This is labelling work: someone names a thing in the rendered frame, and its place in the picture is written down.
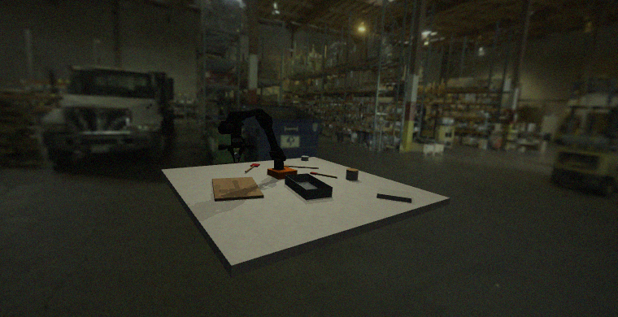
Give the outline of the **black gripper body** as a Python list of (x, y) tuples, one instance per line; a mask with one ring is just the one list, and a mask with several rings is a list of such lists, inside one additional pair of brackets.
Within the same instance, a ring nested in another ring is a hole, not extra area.
[[(231, 134), (231, 140), (232, 140), (232, 138), (238, 137), (238, 136), (241, 136), (241, 134)], [(240, 150), (244, 150), (245, 148), (247, 148), (247, 149), (254, 149), (255, 145), (254, 144), (245, 144), (245, 145), (242, 145), (242, 147), (235, 147), (235, 148), (240, 148)], [(225, 149), (233, 150), (232, 144), (231, 145), (226, 145), (226, 144), (219, 144), (218, 145), (218, 150), (225, 150)]]

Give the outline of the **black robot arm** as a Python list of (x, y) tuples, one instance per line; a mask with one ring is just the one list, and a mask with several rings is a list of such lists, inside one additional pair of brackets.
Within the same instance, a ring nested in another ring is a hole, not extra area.
[[(284, 161), (286, 160), (286, 157), (276, 142), (276, 138), (272, 130), (272, 117), (262, 109), (255, 108), (248, 111), (230, 111), (227, 119), (225, 121), (221, 121), (218, 131), (220, 134), (242, 134), (242, 125), (244, 125), (242, 121), (252, 116), (255, 116), (255, 118), (259, 121), (259, 125), (264, 129), (267, 135), (268, 142), (271, 146), (269, 154), (270, 157), (272, 157), (272, 160), (274, 160), (273, 169), (278, 171), (284, 170)], [(242, 136), (234, 137), (231, 140), (231, 144), (233, 148), (242, 147), (242, 145), (245, 145), (245, 138), (242, 138)]]

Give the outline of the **grey rectangular tin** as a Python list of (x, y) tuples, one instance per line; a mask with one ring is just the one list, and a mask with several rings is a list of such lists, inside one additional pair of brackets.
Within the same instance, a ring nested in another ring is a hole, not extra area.
[(308, 173), (285, 175), (285, 184), (305, 200), (332, 197), (333, 187)]

